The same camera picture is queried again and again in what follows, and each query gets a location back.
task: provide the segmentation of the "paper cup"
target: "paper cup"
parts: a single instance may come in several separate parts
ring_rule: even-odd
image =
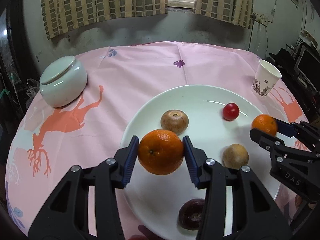
[[[253,93],[265,97],[281,77],[275,66],[263,59],[259,60],[259,67],[251,86]]]

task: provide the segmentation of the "orange deer print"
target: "orange deer print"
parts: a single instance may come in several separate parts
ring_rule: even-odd
[[[295,122],[300,116],[303,115],[303,112],[302,112],[296,99],[292,98],[292,96],[285,89],[283,89],[281,87],[279,87],[279,89],[283,90],[284,92],[286,92],[288,94],[288,96],[291,99],[291,103],[289,103],[287,105],[287,103],[284,101],[283,97],[280,95],[280,93],[275,88],[274,88],[274,90],[278,93],[281,100],[279,100],[272,93],[270,93],[270,94],[273,95],[274,98],[282,105],[282,107],[284,108],[284,111],[287,115],[288,121]],[[308,148],[304,144],[302,144],[299,140],[297,140],[295,142],[294,146],[300,150],[305,150],[305,151],[308,150]]]
[[[34,149],[28,150],[28,160],[30,161],[30,166],[33,162],[33,177],[40,170],[42,154],[44,154],[47,164],[44,175],[48,176],[48,172],[51,172],[48,153],[44,149],[42,149],[42,141],[46,132],[60,131],[63,133],[67,133],[81,129],[84,126],[83,121],[86,113],[91,108],[98,107],[102,100],[103,86],[99,86],[99,88],[100,98],[97,102],[87,105],[83,108],[79,108],[84,102],[83,95],[81,95],[80,100],[74,109],[70,111],[62,111],[62,108],[55,109],[53,113],[49,115],[43,122],[42,126],[40,127],[39,134],[36,135],[34,133],[32,135]]]

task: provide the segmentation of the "white ceramic jar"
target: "white ceramic jar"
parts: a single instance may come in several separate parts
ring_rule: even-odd
[[[52,62],[40,77],[40,93],[52,107],[61,107],[75,100],[87,84],[87,72],[74,56]]]

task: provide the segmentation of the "wall outlet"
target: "wall outlet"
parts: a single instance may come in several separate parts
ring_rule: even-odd
[[[264,26],[268,26],[268,21],[269,20],[268,20],[267,16],[259,15],[259,14],[256,14],[256,13],[255,13],[255,15],[256,15],[256,19],[255,19],[256,22],[258,22],[258,23],[260,23],[260,24],[262,24]]]

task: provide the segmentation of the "plastic bag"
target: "plastic bag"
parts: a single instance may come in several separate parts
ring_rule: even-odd
[[[32,78],[28,78],[27,79],[27,85],[29,87],[29,89],[27,89],[27,95],[30,97],[26,101],[26,108],[28,109],[29,106],[31,105],[31,102],[32,102],[33,98],[35,98],[36,94],[39,91],[40,82],[37,81],[37,80],[34,80]]]

